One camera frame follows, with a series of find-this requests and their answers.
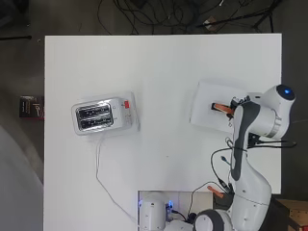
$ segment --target blue light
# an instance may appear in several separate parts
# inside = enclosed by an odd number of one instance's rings
[[[173,208],[173,201],[169,201],[169,208]]]

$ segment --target gray floor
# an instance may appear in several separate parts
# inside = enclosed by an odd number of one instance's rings
[[[158,0],[149,0],[155,9],[157,17],[164,18]],[[202,11],[215,5],[217,0],[208,0]],[[242,8],[237,15],[262,10],[269,4],[268,0],[255,0],[246,8]],[[23,132],[34,144],[43,160],[43,122],[22,120],[18,118],[18,99],[20,95],[44,94],[44,36],[48,35],[107,35],[97,20],[97,6],[99,0],[33,0],[31,1],[29,18],[31,26],[14,25],[0,29],[0,37],[32,35],[32,40],[15,40],[0,42],[1,85],[0,99],[4,102],[7,113],[15,119]],[[237,0],[225,0],[222,7],[204,14],[199,23],[213,15],[217,19],[228,18],[237,8]],[[304,101],[308,96],[308,65],[306,41],[308,32],[305,24],[308,22],[306,13],[308,2],[303,0],[284,0],[284,3],[274,14],[275,32],[283,34],[283,83],[294,88],[297,101],[292,112],[292,124],[287,138],[297,141],[294,149],[283,150],[282,155],[282,195],[284,198],[308,200],[308,157],[305,150],[305,131],[308,129],[308,110]],[[132,27],[121,12],[114,6],[112,0],[105,0],[100,11],[101,20],[114,35],[129,35]],[[151,28],[137,23],[141,35],[150,35]],[[261,26],[263,32],[269,32],[269,22]],[[199,29],[191,30],[191,34],[208,34]],[[254,33],[253,30],[226,25],[220,34]],[[171,34],[169,28],[155,28],[155,34]]]

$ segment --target white tabletop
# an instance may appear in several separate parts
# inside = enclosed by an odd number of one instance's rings
[[[259,92],[281,81],[280,35],[47,37],[45,47],[45,231],[137,229],[95,179],[99,138],[74,132],[80,99],[135,94],[141,130],[103,142],[100,179],[136,217],[139,190],[191,192],[216,180],[210,155],[226,135],[189,124],[199,80]],[[256,149],[249,161],[280,193],[280,151]],[[226,179],[227,165],[215,166]]]

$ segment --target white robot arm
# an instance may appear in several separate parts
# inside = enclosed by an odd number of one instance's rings
[[[231,223],[237,231],[260,229],[270,205],[271,187],[247,160],[248,135],[252,133],[260,137],[281,139],[289,127],[290,109],[294,102],[293,91],[279,85],[265,92],[260,98],[246,101],[236,108],[231,157],[235,195],[231,220],[225,217],[225,212],[207,210],[197,216],[193,228],[195,231],[232,230]],[[212,229],[209,228],[209,222],[212,223]]]

